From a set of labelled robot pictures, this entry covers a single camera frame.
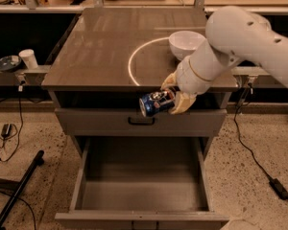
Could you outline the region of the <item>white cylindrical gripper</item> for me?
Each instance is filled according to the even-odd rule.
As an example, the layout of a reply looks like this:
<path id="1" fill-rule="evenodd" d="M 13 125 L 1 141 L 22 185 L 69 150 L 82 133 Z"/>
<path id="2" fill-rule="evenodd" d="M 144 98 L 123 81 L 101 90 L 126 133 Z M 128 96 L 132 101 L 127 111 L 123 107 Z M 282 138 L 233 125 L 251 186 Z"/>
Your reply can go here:
<path id="1" fill-rule="evenodd" d="M 206 39 L 192 55 L 179 63 L 176 73 L 171 73 L 162 83 L 161 89 L 177 85 L 180 90 L 169 113 L 175 115 L 188 110 L 197 95 L 205 93 L 220 75 L 239 62 L 239 57 L 214 49 Z"/>

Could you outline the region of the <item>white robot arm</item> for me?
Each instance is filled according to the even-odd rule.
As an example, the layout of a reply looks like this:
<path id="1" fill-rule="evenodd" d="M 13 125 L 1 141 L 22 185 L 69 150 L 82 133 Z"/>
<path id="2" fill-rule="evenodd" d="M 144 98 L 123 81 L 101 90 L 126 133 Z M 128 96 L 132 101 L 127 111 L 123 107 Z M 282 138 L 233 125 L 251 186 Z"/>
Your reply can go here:
<path id="1" fill-rule="evenodd" d="M 244 60 L 259 65 L 288 88 L 288 37 L 274 32 L 258 14 L 222 7 L 208 18 L 205 41 L 161 85 L 178 89 L 169 112 L 185 112 L 215 79 Z"/>

